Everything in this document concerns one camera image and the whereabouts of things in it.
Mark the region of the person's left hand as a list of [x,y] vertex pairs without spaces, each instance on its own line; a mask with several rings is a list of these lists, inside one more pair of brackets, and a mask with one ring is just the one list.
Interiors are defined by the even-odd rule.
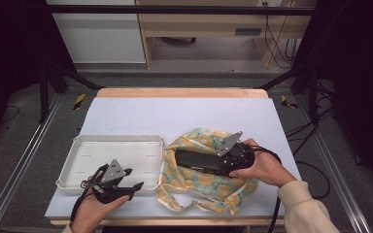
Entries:
[[93,196],[90,188],[76,210],[75,218],[69,222],[72,223],[72,231],[74,233],[93,233],[108,214],[124,205],[128,200],[129,196],[125,195],[111,203],[103,204]]

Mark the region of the aluminium floor rail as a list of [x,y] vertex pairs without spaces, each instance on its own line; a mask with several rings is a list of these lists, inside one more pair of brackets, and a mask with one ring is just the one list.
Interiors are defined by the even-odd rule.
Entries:
[[312,183],[313,193],[327,205],[342,233],[372,233],[349,178],[356,168],[354,153],[340,129],[330,99],[318,99],[317,125],[308,116],[307,99],[298,96],[296,102],[306,124],[304,130],[292,137],[302,177]]
[[16,166],[11,171],[11,175],[6,179],[5,186],[0,191],[0,221],[17,192],[21,180],[23,179],[29,164],[33,160],[38,147],[45,137],[62,98],[63,96],[61,94],[54,94],[48,115],[44,117],[42,122],[39,122],[36,125],[33,135],[25,146],[25,149],[22,151],[22,155],[17,160]]

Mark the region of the person's right hand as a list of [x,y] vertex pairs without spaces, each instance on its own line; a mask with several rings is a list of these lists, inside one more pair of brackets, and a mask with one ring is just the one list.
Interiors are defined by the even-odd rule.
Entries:
[[266,151],[256,151],[254,157],[255,160],[251,167],[231,171],[229,176],[232,178],[256,178],[263,183],[277,187],[296,181],[296,177],[272,154]]

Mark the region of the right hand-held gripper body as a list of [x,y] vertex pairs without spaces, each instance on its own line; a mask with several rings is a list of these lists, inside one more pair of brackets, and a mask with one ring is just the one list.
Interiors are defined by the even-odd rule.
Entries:
[[228,177],[231,171],[247,169],[254,164],[254,150],[240,141],[242,134],[239,131],[220,140],[217,149],[220,159],[218,176]]

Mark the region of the white table mat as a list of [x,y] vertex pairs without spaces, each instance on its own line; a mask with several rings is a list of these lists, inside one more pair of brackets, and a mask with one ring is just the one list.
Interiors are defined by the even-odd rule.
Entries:
[[159,152],[173,141],[196,128],[239,132],[261,146],[276,152],[293,174],[298,172],[292,153],[269,98],[95,98],[86,114],[80,135],[75,138],[57,181],[57,190],[45,216],[60,225],[69,219],[80,183],[100,166],[117,160],[132,173],[124,186],[144,186],[122,208],[113,212],[113,220],[134,223],[166,224],[170,220],[270,217],[274,212],[277,190],[260,184],[246,197],[237,214],[216,214],[202,208],[172,211],[157,200],[155,187],[160,168]]

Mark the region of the black metal stand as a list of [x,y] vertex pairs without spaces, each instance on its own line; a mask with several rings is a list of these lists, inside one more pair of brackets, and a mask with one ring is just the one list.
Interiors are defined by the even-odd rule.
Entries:
[[80,76],[76,71],[65,68],[64,66],[48,62],[45,63],[39,71],[40,103],[41,117],[40,123],[43,123],[50,114],[48,83],[51,84],[56,93],[65,93],[68,89],[64,77],[69,77],[74,81],[83,84],[92,90],[100,90],[101,85],[93,83]]
[[280,75],[278,78],[261,85],[259,88],[263,90],[269,90],[275,85],[282,83],[289,78],[294,78],[294,82],[290,88],[293,94],[300,94],[309,88],[308,94],[308,116],[310,120],[317,125],[319,123],[318,114],[318,73],[314,68],[314,65],[308,62],[302,62],[299,65],[293,66],[287,72]]

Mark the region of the yellow black tape strip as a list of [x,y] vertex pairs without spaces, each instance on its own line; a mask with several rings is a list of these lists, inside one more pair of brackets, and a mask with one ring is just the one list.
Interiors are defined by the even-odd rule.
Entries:
[[79,96],[76,99],[73,110],[78,110],[80,108],[80,106],[82,105],[84,99],[85,99],[85,94],[84,93],[79,94]]
[[285,95],[281,95],[281,103],[282,103],[282,106],[289,107],[292,109],[298,109],[298,105],[289,103]]

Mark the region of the white cabinet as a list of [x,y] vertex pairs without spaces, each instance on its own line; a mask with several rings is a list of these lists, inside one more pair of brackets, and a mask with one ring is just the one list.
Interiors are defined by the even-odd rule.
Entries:
[[145,63],[136,14],[53,14],[74,63]]

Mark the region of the wooden table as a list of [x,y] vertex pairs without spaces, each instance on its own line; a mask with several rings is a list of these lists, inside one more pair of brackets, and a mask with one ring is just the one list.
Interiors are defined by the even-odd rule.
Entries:
[[[85,117],[83,135],[154,134],[165,143],[195,126],[243,132],[277,152],[290,164],[290,152],[274,104],[253,88],[103,88]],[[139,196],[102,221],[111,226],[266,226],[276,189],[261,184],[236,215],[203,209],[170,211],[151,196]]]

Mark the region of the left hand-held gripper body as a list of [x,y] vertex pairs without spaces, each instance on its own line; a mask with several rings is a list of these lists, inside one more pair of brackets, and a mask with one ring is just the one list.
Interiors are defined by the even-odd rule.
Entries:
[[99,202],[111,203],[125,196],[119,187],[119,183],[124,178],[123,170],[120,164],[113,159],[110,164],[99,167],[91,179],[82,181],[81,188],[91,188],[93,195]]

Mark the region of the orange print cloth bag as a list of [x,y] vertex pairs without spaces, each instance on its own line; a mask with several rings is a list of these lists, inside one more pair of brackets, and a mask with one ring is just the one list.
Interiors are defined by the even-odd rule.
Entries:
[[[198,206],[215,213],[230,211],[235,215],[241,209],[244,199],[257,190],[258,179],[233,179],[204,174],[181,167],[175,158],[177,150],[207,152],[214,156],[221,145],[221,140],[227,136],[231,136],[231,133],[197,127],[167,146],[162,153],[161,174],[156,188],[158,202],[172,211],[183,211]],[[204,201],[191,199],[186,205],[181,204],[174,196],[176,191],[190,191],[204,198]]]

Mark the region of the white plastic tray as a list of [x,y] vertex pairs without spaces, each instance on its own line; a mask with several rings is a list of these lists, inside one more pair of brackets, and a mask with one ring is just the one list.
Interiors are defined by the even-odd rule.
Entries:
[[138,195],[151,196],[161,174],[163,145],[158,135],[80,135],[73,140],[55,183],[63,192],[78,195],[83,180],[115,159],[123,169],[132,170],[119,186],[143,182]]

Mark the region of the black oblong case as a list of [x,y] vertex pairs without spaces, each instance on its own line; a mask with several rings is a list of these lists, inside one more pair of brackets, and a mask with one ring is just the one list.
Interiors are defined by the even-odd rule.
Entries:
[[223,158],[214,154],[177,150],[175,159],[178,166],[200,173],[216,176],[228,176],[230,173],[229,164]]

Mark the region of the light wooden desk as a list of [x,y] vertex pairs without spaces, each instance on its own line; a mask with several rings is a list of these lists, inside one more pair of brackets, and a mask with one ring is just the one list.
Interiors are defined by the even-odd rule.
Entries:
[[[314,8],[318,0],[134,0],[138,6],[223,6]],[[283,52],[286,39],[303,38],[308,16],[166,15],[139,14],[147,60],[152,60],[155,38],[247,37],[254,40],[260,60],[270,68]]]

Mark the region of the black horizontal frame bar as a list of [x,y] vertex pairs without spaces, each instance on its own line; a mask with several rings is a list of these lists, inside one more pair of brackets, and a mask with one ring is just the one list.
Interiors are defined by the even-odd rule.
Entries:
[[222,7],[222,6],[123,6],[123,5],[47,5],[57,14],[178,14],[178,15],[257,15],[312,16],[315,8]]

